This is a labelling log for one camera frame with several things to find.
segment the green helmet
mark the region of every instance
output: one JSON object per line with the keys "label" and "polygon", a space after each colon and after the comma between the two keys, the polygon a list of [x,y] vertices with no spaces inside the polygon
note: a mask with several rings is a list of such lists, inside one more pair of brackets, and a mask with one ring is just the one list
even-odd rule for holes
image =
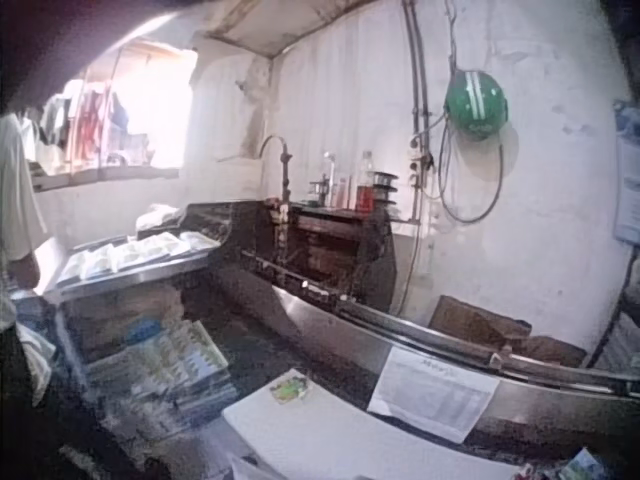
{"label": "green helmet", "polygon": [[498,133],[509,116],[502,88],[491,75],[479,70],[455,72],[445,109],[453,125],[476,140]]}

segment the glass bottle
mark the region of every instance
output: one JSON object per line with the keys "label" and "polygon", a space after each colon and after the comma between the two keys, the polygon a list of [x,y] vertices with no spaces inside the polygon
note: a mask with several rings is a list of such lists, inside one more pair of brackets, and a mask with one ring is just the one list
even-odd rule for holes
{"label": "glass bottle", "polygon": [[360,160],[356,211],[362,213],[373,211],[373,155],[369,150],[362,153],[362,160]]}

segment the window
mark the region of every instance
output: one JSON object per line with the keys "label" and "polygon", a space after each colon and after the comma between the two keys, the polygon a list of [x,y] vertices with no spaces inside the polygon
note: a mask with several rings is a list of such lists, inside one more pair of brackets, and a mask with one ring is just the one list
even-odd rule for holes
{"label": "window", "polygon": [[34,188],[177,176],[196,60],[193,51],[133,41],[29,109],[21,121]]}

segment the white cutting board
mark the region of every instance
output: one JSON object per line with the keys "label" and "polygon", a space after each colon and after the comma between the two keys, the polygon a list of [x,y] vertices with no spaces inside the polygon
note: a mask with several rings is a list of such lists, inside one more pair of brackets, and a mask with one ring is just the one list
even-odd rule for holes
{"label": "white cutting board", "polygon": [[[291,370],[270,385],[292,375],[300,374]],[[518,470],[410,435],[316,384],[284,405],[270,385],[225,409],[223,417],[290,480],[510,480]]]}

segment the stack of magazines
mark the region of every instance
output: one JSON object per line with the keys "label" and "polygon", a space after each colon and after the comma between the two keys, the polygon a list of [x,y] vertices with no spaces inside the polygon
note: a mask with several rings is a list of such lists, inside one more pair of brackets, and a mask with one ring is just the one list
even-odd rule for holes
{"label": "stack of magazines", "polygon": [[237,391],[228,362],[200,322],[183,320],[87,367],[121,438],[157,441],[217,417]]}

